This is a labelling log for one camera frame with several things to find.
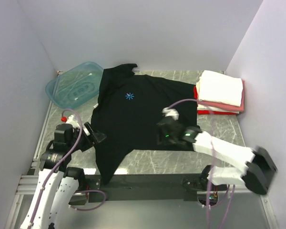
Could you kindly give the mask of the black t shirt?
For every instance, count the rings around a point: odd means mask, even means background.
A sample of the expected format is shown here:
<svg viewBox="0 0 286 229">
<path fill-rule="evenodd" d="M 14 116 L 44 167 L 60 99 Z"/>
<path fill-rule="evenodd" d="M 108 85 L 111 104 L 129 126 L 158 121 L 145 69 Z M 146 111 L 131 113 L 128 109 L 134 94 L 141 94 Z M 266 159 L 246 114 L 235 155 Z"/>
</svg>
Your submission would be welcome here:
<svg viewBox="0 0 286 229">
<path fill-rule="evenodd" d="M 185 127 L 196 126 L 194 85 L 149 75 L 136 75 L 134 63 L 103 71 L 98 106 L 91 118 L 93 130 L 106 135 L 95 146 L 96 164 L 105 184 L 133 150 L 191 151 L 191 145 L 157 143 L 162 110 L 172 104 Z"/>
</svg>

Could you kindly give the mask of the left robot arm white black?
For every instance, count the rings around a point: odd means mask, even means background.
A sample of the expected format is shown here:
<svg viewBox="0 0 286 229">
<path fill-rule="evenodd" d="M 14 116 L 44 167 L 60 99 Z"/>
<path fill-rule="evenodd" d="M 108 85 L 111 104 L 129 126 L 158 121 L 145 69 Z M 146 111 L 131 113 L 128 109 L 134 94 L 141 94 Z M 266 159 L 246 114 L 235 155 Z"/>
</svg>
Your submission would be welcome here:
<svg viewBox="0 0 286 229">
<path fill-rule="evenodd" d="M 89 123 L 76 121 L 60 124 L 54 131 L 46 151 L 40 157 L 38 182 L 35 193 L 22 222 L 22 229 L 57 229 L 59 217 L 70 207 L 73 195 L 89 193 L 85 173 L 82 168 L 69 167 L 72 153 L 86 151 L 106 138 L 105 134 L 92 130 Z"/>
</svg>

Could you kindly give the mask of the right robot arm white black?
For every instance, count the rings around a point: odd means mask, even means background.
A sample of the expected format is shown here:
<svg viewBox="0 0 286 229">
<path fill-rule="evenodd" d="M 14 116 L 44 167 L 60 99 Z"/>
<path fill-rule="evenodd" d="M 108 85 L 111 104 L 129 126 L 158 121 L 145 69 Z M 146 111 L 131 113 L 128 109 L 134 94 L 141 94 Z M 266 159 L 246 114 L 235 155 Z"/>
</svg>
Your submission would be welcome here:
<svg viewBox="0 0 286 229">
<path fill-rule="evenodd" d="M 230 164 L 230 167 L 205 169 L 200 178 L 200 186 L 204 190 L 219 185 L 236 185 L 245 186 L 258 195 L 268 193 L 277 167 L 265 148 L 252 149 L 229 143 L 198 127 L 184 127 L 171 116 L 164 117 L 157 127 L 160 145 L 192 146 L 195 152 Z"/>
</svg>

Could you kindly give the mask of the red folded t shirt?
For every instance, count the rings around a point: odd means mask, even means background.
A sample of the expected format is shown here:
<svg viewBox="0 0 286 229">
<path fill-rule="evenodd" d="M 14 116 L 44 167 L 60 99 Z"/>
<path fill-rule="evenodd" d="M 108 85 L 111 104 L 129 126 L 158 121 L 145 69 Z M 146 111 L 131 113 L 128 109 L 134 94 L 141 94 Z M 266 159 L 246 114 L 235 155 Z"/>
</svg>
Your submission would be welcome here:
<svg viewBox="0 0 286 229">
<path fill-rule="evenodd" d="M 194 87 L 194 97 L 195 97 L 195 99 L 197 99 L 197 100 L 199 100 L 198 99 L 198 92 L 197 92 L 197 89 L 198 89 L 198 87 L 197 86 L 195 86 Z M 207 112 L 207 111 L 197 111 L 197 113 L 198 114 L 210 114 L 210 112 Z M 232 115 L 232 113 L 223 113 L 222 115 Z"/>
</svg>

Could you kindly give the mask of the teal plastic basket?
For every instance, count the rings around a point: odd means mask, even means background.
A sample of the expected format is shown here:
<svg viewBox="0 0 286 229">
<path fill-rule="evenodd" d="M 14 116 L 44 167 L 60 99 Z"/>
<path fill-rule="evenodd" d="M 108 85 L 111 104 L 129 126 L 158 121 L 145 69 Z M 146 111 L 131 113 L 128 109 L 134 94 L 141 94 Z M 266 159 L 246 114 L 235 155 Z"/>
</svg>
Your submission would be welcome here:
<svg viewBox="0 0 286 229">
<path fill-rule="evenodd" d="M 102 74 L 101 66 L 85 62 L 48 82 L 45 92 L 57 107 L 75 109 L 98 96 Z"/>
</svg>

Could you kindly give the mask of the white folded t shirt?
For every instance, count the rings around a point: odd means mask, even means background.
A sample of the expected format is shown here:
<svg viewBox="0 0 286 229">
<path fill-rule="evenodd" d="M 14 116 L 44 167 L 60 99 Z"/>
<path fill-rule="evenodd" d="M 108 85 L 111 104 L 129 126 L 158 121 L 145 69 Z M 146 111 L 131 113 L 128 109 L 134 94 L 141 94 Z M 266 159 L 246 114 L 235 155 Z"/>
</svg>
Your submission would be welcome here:
<svg viewBox="0 0 286 229">
<path fill-rule="evenodd" d="M 240 78 L 205 70 L 196 86 L 199 100 L 241 106 L 244 85 Z"/>
</svg>

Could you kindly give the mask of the black base bar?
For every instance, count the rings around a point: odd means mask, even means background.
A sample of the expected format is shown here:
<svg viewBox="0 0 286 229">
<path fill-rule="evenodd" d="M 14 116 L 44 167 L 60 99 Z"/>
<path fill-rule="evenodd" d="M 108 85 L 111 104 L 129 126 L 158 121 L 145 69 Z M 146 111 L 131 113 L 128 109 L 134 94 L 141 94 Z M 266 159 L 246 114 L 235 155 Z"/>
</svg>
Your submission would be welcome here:
<svg viewBox="0 0 286 229">
<path fill-rule="evenodd" d="M 85 176 L 89 188 L 103 191 L 107 201 L 171 200 L 196 201 L 207 190 L 201 174 L 114 175 L 105 184 L 100 175 Z"/>
</svg>

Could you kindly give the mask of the aluminium rail left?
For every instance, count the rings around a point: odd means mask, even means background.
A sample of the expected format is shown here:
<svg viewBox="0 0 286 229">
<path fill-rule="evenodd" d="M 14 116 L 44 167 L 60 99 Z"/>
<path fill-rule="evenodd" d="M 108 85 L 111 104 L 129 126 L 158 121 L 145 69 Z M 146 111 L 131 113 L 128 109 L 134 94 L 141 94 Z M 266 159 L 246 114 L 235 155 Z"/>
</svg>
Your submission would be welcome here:
<svg viewBox="0 0 286 229">
<path fill-rule="evenodd" d="M 48 143 L 54 138 L 54 130 L 61 123 L 61 112 L 62 109 L 50 101 L 31 166 L 27 174 L 20 177 L 16 195 L 34 194 L 40 170 L 40 157 L 45 152 Z"/>
</svg>

